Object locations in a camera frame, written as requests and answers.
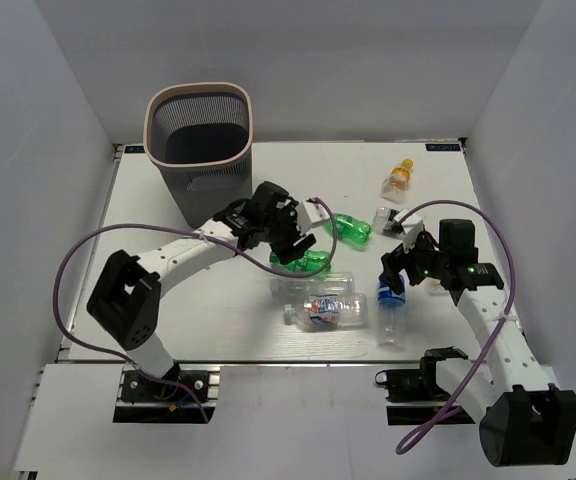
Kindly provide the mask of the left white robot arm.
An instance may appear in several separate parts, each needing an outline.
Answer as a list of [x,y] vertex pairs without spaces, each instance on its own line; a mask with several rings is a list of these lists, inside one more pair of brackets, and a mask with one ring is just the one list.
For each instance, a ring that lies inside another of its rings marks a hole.
[[182,281],[211,265],[267,243],[282,264],[315,243],[310,232],[329,220],[315,200],[299,202],[265,181],[249,199],[232,202],[188,237],[131,256],[113,253],[92,291],[88,313],[146,372],[145,387],[167,399],[179,387],[179,368],[156,334],[160,300]]

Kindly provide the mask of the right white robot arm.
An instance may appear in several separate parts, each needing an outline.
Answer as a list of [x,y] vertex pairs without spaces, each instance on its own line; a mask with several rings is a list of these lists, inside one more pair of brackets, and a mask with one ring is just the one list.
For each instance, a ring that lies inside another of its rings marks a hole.
[[382,256],[380,281],[396,293],[426,278],[439,281],[481,347],[475,361],[454,347],[427,351],[421,390],[434,399],[447,395],[477,423],[491,465],[566,464],[576,434],[576,394],[555,385],[504,312],[510,293],[496,267],[479,262],[473,222],[443,220],[433,238],[418,216],[399,213],[386,229],[401,243]]

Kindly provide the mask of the green plastic bottle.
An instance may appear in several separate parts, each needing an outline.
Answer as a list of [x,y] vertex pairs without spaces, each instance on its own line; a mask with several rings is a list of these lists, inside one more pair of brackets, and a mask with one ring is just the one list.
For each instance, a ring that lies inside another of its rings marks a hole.
[[338,243],[345,244],[354,250],[364,250],[370,241],[372,226],[351,215],[335,213],[334,222],[328,221],[324,228],[330,234],[334,234],[333,225],[336,225],[336,238]]
[[281,264],[275,253],[270,253],[269,263],[273,271],[286,278],[308,278],[331,271],[329,253],[326,251],[307,250],[301,258]]

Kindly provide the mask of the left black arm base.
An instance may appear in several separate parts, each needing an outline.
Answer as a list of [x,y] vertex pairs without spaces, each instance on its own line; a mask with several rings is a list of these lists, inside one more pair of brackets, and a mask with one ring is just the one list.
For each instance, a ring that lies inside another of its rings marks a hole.
[[180,364],[179,368],[177,382],[193,392],[204,414],[184,388],[158,384],[147,380],[134,368],[125,367],[119,377],[113,422],[203,425],[211,420],[217,406],[220,366]]

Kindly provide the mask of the clear bottle orange blue label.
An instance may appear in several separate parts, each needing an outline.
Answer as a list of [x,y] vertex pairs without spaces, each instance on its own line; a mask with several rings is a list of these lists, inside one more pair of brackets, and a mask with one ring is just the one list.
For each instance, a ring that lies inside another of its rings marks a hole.
[[368,306],[364,294],[309,295],[284,306],[283,320],[304,331],[364,328],[368,323]]

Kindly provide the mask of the clear unlabeled plastic bottle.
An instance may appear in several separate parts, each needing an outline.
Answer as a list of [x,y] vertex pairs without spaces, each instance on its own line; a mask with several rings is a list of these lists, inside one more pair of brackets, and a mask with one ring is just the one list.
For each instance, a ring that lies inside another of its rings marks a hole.
[[290,302],[310,295],[343,295],[354,292],[351,272],[327,273],[308,278],[275,277],[269,280],[273,298]]

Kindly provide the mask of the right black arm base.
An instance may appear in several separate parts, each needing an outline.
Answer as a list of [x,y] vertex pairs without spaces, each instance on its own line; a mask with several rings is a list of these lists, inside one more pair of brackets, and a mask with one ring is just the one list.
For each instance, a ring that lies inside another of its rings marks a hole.
[[432,419],[449,394],[422,382],[418,369],[388,369],[375,374],[375,386],[386,392],[389,426],[420,426]]

